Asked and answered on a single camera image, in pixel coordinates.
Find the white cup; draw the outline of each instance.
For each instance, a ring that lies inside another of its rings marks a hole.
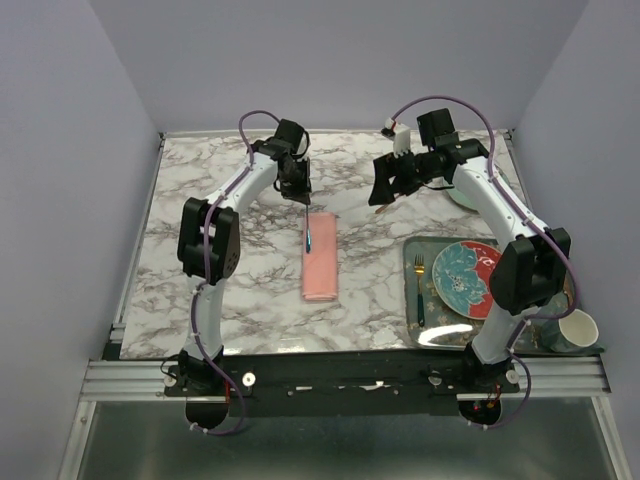
[[[547,320],[542,326],[542,344],[558,353],[576,352],[598,340],[596,321],[586,312],[575,310],[560,320]]]

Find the green tray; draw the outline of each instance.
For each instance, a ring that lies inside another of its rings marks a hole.
[[[452,238],[452,237],[412,237],[404,243],[404,295],[407,311],[407,328],[413,343],[421,348],[440,348],[460,350],[478,334],[484,320],[471,320],[451,310],[440,299],[431,276],[433,262],[445,247],[463,240],[475,240],[495,246],[496,241],[488,238]],[[425,307],[425,325],[418,325],[418,283],[413,270],[415,257],[424,257],[424,276],[422,277],[422,296]],[[561,313],[567,309],[568,300],[559,293],[542,309],[543,313]],[[527,327],[518,339],[515,349],[520,353],[552,353],[540,345],[540,323],[534,322]]]

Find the blue floral plate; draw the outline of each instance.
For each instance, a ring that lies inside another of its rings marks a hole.
[[[485,320],[493,305],[489,277],[500,252],[473,240],[449,245],[433,262],[433,283],[442,301],[454,312]]]

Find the white marble surface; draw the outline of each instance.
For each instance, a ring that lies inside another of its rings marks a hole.
[[[464,138],[486,133],[466,132]],[[414,151],[423,151],[414,134]],[[496,161],[522,196],[501,135]],[[489,237],[478,214],[446,192],[421,189],[376,214],[367,205],[371,161],[391,150],[376,133],[311,135],[312,211],[338,217],[339,299],[308,304],[300,294],[304,208],[265,190],[241,219],[242,257],[227,284],[226,353],[407,348],[402,244],[414,235]],[[176,257],[182,206],[229,178],[244,158],[239,136],[173,138],[165,145],[126,317],[122,358],[177,353],[188,330],[189,292]]]

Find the folded cloth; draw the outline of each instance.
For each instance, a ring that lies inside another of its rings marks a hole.
[[[302,235],[302,298],[330,301],[338,298],[338,241],[336,216],[310,213],[311,251],[306,252],[306,225]]]

